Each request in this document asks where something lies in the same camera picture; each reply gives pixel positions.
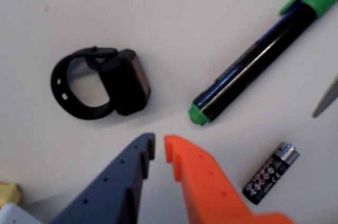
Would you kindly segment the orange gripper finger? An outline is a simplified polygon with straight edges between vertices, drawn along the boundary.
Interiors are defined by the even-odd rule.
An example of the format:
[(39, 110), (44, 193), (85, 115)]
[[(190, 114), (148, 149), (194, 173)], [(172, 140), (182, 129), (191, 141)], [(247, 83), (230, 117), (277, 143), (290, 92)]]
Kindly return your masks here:
[(286, 214), (254, 214), (216, 159), (177, 135), (164, 136), (166, 161), (182, 187), (190, 223), (293, 223)]

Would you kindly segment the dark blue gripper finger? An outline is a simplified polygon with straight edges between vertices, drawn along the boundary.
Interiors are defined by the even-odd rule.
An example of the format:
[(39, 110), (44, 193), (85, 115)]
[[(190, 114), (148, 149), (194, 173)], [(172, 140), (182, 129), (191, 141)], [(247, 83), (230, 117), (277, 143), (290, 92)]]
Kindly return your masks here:
[(133, 140), (52, 223), (137, 223), (155, 134)]

